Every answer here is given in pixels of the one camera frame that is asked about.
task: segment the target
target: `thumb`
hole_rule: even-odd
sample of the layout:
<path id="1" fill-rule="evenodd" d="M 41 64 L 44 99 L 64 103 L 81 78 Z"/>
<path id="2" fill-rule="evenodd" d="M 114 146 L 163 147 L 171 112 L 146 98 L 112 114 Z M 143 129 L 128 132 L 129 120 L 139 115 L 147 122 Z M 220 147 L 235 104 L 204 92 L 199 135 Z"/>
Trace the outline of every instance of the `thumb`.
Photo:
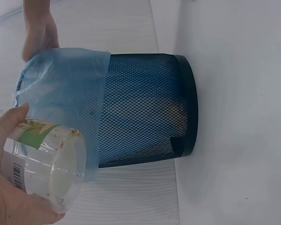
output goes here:
<path id="1" fill-rule="evenodd" d="M 8 110 L 0 117 L 0 139 L 2 141 L 5 142 L 14 128 L 25 120 L 28 110 L 29 105 L 25 103 L 18 108 Z"/>
<path id="2" fill-rule="evenodd" d="M 28 198 L 31 203 L 30 217 L 36 224 L 54 224 L 65 216 L 65 213 L 54 212 L 49 200 L 34 194 L 29 195 Z"/>

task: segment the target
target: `plastic bottle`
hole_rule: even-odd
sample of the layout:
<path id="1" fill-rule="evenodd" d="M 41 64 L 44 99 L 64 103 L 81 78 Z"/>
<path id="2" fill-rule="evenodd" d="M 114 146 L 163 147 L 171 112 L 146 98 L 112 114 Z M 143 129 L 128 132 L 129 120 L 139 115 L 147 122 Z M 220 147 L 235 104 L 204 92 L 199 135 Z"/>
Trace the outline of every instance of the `plastic bottle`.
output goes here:
<path id="1" fill-rule="evenodd" d="M 48 199 L 57 213 L 64 213 L 79 193 L 85 165 L 85 141 L 78 130 L 27 118 L 7 139 L 1 173 L 16 188 Z"/>

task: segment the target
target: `black mesh wastebasket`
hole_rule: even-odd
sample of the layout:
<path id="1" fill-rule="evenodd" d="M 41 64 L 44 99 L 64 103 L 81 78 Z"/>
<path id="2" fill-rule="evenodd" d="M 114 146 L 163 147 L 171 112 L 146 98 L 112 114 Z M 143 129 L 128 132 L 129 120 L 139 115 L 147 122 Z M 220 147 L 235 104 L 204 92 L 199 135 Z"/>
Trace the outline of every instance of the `black mesh wastebasket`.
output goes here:
<path id="1" fill-rule="evenodd" d="M 198 128 L 194 77 L 185 57 L 111 55 L 99 129 L 99 167 L 190 154 Z"/>

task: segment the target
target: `finger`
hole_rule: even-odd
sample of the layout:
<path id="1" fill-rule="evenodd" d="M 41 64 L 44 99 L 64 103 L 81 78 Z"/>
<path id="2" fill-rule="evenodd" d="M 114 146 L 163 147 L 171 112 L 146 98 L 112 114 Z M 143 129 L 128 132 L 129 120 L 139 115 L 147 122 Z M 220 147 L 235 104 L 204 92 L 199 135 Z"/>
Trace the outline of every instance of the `finger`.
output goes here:
<path id="1" fill-rule="evenodd" d="M 31 28 L 27 32 L 24 47 L 22 49 L 22 59 L 27 62 L 43 48 L 45 38 L 45 26 Z"/>
<path id="2" fill-rule="evenodd" d="M 54 212 L 49 200 L 37 195 L 30 195 L 29 199 L 31 202 L 30 215 L 37 224 L 54 224 L 65 216 L 65 213 Z"/>
<path id="3" fill-rule="evenodd" d="M 29 105 L 27 103 L 20 107 L 8 110 L 0 117 L 0 138 L 5 141 L 14 128 L 22 123 L 28 113 Z"/>
<path id="4" fill-rule="evenodd" d="M 56 35 L 56 38 L 53 41 L 53 46 L 52 47 L 53 48 L 60 48 L 57 35 Z"/>
<path id="5" fill-rule="evenodd" d="M 58 43 L 58 41 L 57 41 L 57 42 L 56 42 L 56 41 L 52 41 L 52 42 L 48 43 L 48 44 L 43 48 L 43 50 L 50 50 L 50 49 L 52 49 L 52 48 L 59 48 L 59 43 Z"/>

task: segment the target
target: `wood grain surface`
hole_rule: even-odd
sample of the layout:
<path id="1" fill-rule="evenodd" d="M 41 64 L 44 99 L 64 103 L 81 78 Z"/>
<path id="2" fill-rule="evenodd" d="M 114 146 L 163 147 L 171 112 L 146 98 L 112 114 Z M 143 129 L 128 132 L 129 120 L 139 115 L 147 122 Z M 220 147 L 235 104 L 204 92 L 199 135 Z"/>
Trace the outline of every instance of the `wood grain surface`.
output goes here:
<path id="1" fill-rule="evenodd" d="M 157 53 L 149 0 L 64 0 L 52 4 L 61 47 Z M 22 13 L 0 21 L 0 109 L 10 107 L 23 67 Z M 59 225 L 178 225 L 174 160 L 99 170 Z"/>

